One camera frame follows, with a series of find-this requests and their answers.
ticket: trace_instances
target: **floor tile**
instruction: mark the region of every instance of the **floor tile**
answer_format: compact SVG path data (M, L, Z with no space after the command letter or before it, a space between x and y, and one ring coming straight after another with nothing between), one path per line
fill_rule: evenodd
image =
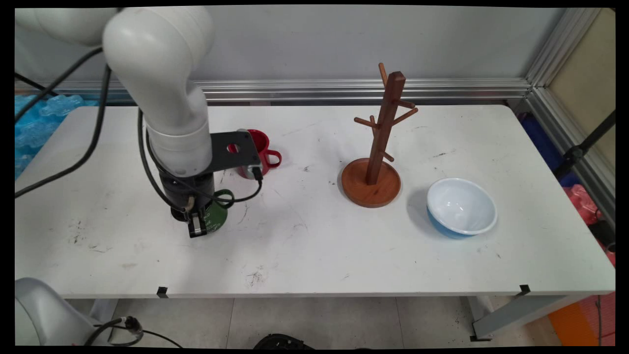
M491 300L495 308L508 301ZM465 297L399 297L398 308L405 348L561 345L547 317L492 341L471 342L472 314Z
M281 333L315 349L402 348L395 298L236 299L227 348Z
M114 317L136 317L142 327L162 334L184 348L225 348L233 299L120 299ZM115 329L112 343L131 341L131 335ZM135 346L173 347L145 334Z

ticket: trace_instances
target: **round wooden base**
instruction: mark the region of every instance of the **round wooden base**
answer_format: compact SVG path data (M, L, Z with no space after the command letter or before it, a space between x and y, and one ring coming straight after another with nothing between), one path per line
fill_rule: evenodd
M402 187L398 172L388 163L382 162L378 182L368 186L366 182L369 159L358 159L349 163L341 174L345 195L354 203L365 208L383 207L393 200Z

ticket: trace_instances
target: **black stand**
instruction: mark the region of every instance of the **black stand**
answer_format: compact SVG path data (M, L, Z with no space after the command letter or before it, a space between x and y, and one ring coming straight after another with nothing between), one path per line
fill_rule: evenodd
M594 131L586 137L579 145L573 146L564 154L564 162L553 171L555 178L561 180L572 167L577 164L583 156L585 156L590 148L616 124L616 110L603 120L603 122L594 129Z

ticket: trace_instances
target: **wooden mug tree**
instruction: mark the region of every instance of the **wooden mug tree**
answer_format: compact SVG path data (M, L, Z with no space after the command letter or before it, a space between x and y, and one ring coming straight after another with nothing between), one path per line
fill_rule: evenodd
M346 196L361 207L379 208L387 205L398 195L402 182L398 172L385 163L382 158L393 162L393 157L385 151L389 142L391 128L404 119L417 113L415 104L400 100L406 78L401 72L392 72L387 79L384 64L378 64L382 83L384 83L384 97L380 106L380 114L376 122L374 116L369 121L354 118L356 123L371 127L374 141L371 145L369 158L354 160L349 163L341 175L343 191ZM411 110L395 118L398 106Z

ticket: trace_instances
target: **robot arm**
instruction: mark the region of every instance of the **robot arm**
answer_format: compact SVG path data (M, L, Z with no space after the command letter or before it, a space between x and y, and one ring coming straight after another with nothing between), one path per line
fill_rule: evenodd
M97 46L145 114L152 152L178 177L212 160L205 96L188 80L214 42L203 6L15 10L18 25L64 42Z
M189 80L212 46L212 19L202 6L116 12L17 9L15 16L17 24L66 42L93 46L102 39L109 67L144 113L150 137L148 151L164 187L164 194L158 193L168 198L169 205L178 206L171 208L171 213L188 223L191 237L205 235L204 216L211 203L243 202L262 187L260 159L251 135L246 131L211 135L205 95ZM230 144L239 150L228 152ZM213 172L239 166L253 173L258 190L236 200L213 196Z

